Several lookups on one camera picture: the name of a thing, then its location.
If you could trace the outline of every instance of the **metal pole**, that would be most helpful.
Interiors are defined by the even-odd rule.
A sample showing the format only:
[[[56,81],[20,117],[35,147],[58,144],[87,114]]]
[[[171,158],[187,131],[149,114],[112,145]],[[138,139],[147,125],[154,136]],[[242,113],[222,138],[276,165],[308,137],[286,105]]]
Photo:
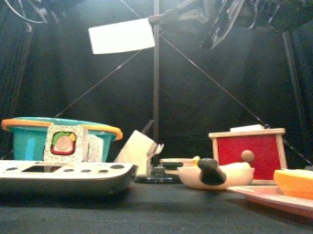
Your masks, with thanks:
[[[154,0],[154,15],[161,14],[161,3],[159,0]],[[153,82],[153,140],[155,143],[159,141],[159,26],[154,26],[154,82]]]
[[[297,113],[298,113],[300,131],[302,135],[305,151],[308,154],[312,154],[310,147],[309,147],[310,146],[309,134],[306,130],[308,129],[306,112],[305,112],[304,100],[301,97],[300,79],[298,79],[297,68],[294,64],[292,37],[290,37],[289,32],[282,34],[282,40],[284,40],[284,47],[285,47],[286,58],[288,58],[288,63],[289,63],[289,72],[290,72],[290,77],[292,77],[292,88],[293,88],[293,96],[296,100],[296,108],[297,108]]]

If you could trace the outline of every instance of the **pink plate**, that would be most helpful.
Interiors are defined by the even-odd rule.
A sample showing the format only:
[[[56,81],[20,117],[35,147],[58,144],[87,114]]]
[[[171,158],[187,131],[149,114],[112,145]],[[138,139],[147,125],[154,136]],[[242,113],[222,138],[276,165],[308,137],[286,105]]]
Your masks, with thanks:
[[[230,186],[227,190],[242,194],[250,202],[313,218],[313,200],[284,196],[277,186]]]

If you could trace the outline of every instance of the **digital display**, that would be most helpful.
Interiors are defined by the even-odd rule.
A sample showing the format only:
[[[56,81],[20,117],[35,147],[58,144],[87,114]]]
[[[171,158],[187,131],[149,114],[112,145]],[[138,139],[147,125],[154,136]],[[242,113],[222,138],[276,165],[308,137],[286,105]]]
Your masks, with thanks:
[[[42,172],[42,173],[52,173],[55,172],[62,166],[58,165],[34,165],[28,167],[23,172]]]

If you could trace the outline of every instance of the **black table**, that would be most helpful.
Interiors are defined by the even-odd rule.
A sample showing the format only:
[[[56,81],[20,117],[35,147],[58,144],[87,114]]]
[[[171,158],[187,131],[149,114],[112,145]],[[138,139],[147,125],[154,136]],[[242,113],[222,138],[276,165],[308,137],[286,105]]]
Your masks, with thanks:
[[[237,193],[133,183],[111,197],[0,197],[0,233],[312,233],[313,220]]]

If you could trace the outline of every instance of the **red wooden box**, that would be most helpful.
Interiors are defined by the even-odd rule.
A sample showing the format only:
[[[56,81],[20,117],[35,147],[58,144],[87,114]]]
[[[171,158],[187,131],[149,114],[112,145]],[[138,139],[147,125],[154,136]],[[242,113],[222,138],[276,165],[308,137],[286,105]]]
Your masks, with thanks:
[[[254,167],[253,184],[274,184],[274,171],[288,168],[282,144],[285,129],[210,133],[214,159],[219,165],[249,162]]]

